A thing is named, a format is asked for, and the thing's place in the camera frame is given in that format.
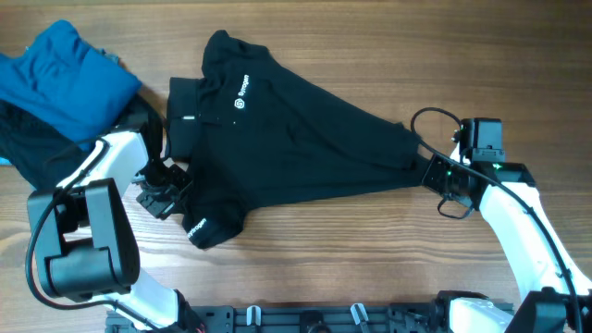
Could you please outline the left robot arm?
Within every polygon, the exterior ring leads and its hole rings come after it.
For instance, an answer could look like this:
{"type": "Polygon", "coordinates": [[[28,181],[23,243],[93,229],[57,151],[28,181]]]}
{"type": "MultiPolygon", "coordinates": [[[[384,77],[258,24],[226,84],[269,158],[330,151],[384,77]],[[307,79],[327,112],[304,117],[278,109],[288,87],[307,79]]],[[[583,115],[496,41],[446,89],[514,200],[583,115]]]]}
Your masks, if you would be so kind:
{"type": "Polygon", "coordinates": [[[32,296],[61,311],[106,307],[138,331],[203,332],[174,289],[141,267],[122,197],[135,179],[172,183],[161,160],[160,125],[117,126],[93,138],[87,159],[51,190],[28,199],[25,277],[32,296]]]}

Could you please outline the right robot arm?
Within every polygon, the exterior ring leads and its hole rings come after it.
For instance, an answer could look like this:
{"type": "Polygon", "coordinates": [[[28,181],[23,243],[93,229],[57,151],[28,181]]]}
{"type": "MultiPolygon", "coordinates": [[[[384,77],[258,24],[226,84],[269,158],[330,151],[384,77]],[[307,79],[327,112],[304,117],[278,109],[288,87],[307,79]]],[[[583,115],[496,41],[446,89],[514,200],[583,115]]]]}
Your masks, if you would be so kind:
{"type": "Polygon", "coordinates": [[[478,212],[510,264],[521,304],[514,314],[482,296],[445,296],[439,323],[450,332],[575,332],[591,329],[591,280],[553,230],[525,166],[473,162],[459,166],[434,155],[422,179],[444,202],[478,212]]]}

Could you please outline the black polo shirt white logo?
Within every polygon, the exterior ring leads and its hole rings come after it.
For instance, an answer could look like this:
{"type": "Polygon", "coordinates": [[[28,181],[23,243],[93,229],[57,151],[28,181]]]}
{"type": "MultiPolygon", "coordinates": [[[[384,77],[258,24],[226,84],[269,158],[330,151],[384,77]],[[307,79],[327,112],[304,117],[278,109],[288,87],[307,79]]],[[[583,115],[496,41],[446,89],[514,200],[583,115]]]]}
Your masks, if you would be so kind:
{"type": "Polygon", "coordinates": [[[269,50],[217,31],[199,79],[172,78],[171,156],[192,184],[182,225],[208,249],[279,204],[416,187],[419,139],[282,67],[269,50]]]}

